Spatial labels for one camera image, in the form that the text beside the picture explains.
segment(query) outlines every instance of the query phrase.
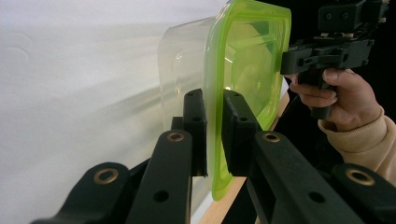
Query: green plastic container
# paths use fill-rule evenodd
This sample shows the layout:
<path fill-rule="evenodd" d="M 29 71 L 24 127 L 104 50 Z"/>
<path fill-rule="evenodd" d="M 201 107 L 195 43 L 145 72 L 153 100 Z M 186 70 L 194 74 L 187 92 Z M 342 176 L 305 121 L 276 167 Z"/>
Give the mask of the green plastic container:
<path fill-rule="evenodd" d="M 262 128 L 271 126 L 280 98 L 279 71 L 289 45 L 290 16 L 287 8 L 234 0 L 216 18 L 170 28 L 160 43 L 165 129 L 172 117 L 181 116 L 182 96 L 203 90 L 208 184 L 215 201 L 233 181 L 221 143 L 223 90 L 242 93 Z"/>

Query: hand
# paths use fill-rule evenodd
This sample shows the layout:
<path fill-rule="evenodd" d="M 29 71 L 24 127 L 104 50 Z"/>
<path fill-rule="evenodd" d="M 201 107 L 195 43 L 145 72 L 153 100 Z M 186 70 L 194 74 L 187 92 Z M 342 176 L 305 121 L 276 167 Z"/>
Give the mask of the hand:
<path fill-rule="evenodd" d="M 298 75 L 288 75 L 290 89 L 300 95 L 303 104 L 312 107 L 332 106 L 327 121 L 337 132 L 348 132 L 369 124 L 381 115 L 382 108 L 375 99 L 370 84 L 352 70 L 326 69 L 323 79 L 336 91 L 319 90 L 318 87 L 299 84 Z"/>

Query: sleeve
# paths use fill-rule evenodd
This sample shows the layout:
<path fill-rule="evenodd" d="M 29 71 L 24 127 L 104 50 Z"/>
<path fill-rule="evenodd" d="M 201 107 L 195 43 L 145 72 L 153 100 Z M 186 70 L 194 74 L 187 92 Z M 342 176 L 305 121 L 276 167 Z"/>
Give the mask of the sleeve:
<path fill-rule="evenodd" d="M 396 187 L 396 125 L 384 113 L 374 122 L 346 133 L 334 131 L 324 120 L 318 126 L 344 162 L 370 168 Z"/>

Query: white backdrop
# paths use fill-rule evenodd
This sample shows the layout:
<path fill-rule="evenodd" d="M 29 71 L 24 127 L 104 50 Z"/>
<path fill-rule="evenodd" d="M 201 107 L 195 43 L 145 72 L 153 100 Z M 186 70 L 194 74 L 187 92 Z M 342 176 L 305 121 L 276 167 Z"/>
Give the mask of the white backdrop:
<path fill-rule="evenodd" d="M 157 48 L 225 0 L 0 0 L 0 223 L 55 215 L 94 165 L 163 131 Z"/>

